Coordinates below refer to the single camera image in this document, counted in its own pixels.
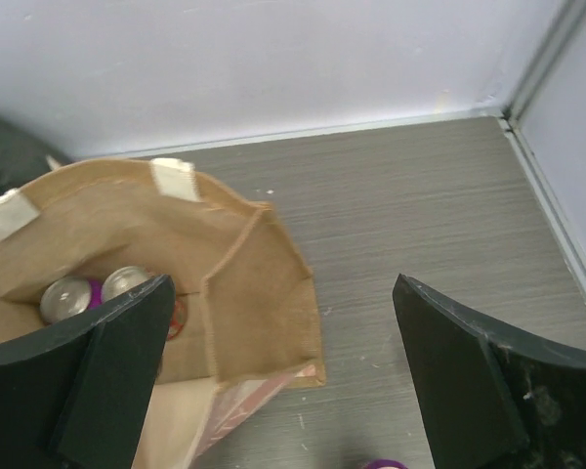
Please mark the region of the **tan canvas tote bag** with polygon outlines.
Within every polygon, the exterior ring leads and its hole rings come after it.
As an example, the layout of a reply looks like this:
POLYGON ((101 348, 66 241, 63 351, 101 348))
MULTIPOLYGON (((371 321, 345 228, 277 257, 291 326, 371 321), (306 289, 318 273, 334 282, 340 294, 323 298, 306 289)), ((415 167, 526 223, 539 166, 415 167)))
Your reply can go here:
POLYGON ((188 468, 282 389, 324 383, 314 275, 272 205, 175 158, 73 163, 0 195, 0 344, 54 324, 56 280, 126 266, 170 277, 188 313, 128 468, 188 468))

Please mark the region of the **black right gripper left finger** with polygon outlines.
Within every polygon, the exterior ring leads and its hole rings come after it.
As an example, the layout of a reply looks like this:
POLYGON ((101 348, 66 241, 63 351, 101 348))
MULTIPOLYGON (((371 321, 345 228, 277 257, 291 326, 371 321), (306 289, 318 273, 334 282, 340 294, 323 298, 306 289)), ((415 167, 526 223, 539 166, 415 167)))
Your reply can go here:
POLYGON ((128 468, 175 286, 163 275, 0 344, 0 468, 128 468))

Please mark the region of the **purple Fanta can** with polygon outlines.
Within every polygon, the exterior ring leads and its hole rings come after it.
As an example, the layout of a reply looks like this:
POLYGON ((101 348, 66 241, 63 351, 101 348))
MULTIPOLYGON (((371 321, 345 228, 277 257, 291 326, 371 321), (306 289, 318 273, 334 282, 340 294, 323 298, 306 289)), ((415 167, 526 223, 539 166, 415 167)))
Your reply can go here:
POLYGON ((87 277, 63 277, 46 288, 39 310, 43 321, 56 323, 102 304, 102 283, 87 277))
POLYGON ((374 459, 364 463, 361 469, 407 469, 407 466, 392 459, 374 459))

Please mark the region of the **red Coke can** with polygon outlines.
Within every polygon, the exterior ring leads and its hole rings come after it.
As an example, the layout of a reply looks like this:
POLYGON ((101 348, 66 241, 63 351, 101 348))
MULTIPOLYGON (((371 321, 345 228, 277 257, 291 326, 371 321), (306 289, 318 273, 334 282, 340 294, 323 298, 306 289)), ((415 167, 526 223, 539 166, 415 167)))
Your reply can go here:
MULTIPOLYGON (((101 298, 104 302, 109 301, 120 294, 144 283, 154 277, 154 273, 139 266, 122 267, 111 273, 103 282, 101 298)), ((188 319, 187 308, 180 299, 176 299, 174 312, 170 319, 167 340, 175 338, 184 328, 188 319)))

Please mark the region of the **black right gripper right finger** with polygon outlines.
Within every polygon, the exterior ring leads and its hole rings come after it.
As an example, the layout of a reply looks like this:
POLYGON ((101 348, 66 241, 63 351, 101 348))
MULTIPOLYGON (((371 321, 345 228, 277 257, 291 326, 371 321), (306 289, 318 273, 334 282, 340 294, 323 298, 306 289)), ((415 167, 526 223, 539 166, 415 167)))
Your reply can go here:
POLYGON ((586 351, 400 275, 393 302, 438 468, 586 468, 586 351))

